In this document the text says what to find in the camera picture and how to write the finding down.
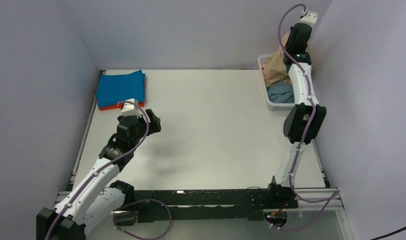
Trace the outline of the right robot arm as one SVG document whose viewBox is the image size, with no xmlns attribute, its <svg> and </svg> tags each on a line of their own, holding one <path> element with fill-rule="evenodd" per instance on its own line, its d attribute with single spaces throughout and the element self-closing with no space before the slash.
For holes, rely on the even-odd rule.
<svg viewBox="0 0 406 240">
<path fill-rule="evenodd" d="M 283 125 L 287 147 L 266 194 L 266 201 L 273 208 L 297 197 L 295 178 L 299 163 L 327 113 L 313 90 L 312 61 L 308 52 L 311 32 L 310 24 L 296 23 L 290 32 L 279 38 L 280 48 L 269 57 L 263 69 L 269 81 L 292 87 L 294 96 L 294 106 Z"/>
</svg>

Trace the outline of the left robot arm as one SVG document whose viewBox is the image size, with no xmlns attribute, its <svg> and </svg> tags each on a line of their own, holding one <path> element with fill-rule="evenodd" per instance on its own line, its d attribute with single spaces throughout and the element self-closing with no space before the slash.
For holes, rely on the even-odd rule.
<svg viewBox="0 0 406 240">
<path fill-rule="evenodd" d="M 134 187 L 111 181 L 133 158 L 143 138 L 161 131 L 161 123 L 151 109 L 123 113 L 117 120 L 116 132 L 86 177 L 52 209 L 44 207 L 38 213 L 36 239 L 84 240 L 111 211 L 134 205 Z"/>
</svg>

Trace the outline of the beige t shirt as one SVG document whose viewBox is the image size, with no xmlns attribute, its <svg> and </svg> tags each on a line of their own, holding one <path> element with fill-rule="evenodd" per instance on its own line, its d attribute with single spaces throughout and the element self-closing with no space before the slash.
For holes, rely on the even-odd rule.
<svg viewBox="0 0 406 240">
<path fill-rule="evenodd" d="M 266 62 L 264 69 L 268 75 L 265 80 L 267 87 L 276 84 L 278 81 L 283 80 L 285 83 L 292 85 L 292 81 L 287 73 L 286 66 L 283 63 L 284 51 L 281 47 L 274 53 L 272 53 Z"/>
</svg>

